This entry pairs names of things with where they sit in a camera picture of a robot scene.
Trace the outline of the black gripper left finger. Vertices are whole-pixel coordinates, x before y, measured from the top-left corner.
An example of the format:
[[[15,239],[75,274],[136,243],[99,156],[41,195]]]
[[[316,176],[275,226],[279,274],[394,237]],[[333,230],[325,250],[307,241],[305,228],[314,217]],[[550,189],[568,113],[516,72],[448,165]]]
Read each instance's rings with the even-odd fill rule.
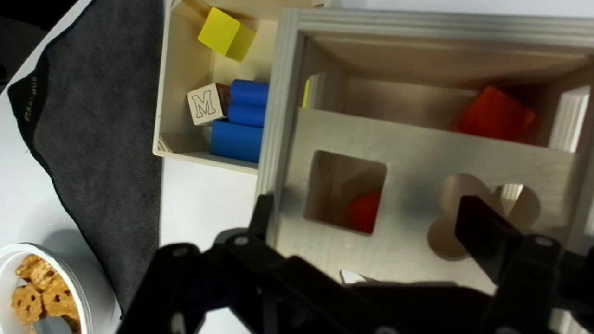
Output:
[[[273,195],[260,195],[249,226],[223,230],[208,250],[158,248],[117,334],[199,334],[219,308],[253,334],[290,334],[290,308],[271,278],[284,258],[266,243],[273,204]]]

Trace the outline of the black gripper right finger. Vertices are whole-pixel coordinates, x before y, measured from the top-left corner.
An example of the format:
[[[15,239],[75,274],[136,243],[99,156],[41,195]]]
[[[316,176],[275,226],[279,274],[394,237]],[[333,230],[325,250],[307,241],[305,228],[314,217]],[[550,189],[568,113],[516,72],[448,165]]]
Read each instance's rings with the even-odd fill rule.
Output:
[[[479,196],[463,196],[455,235],[496,284],[481,334],[552,334],[561,245],[524,235]]]

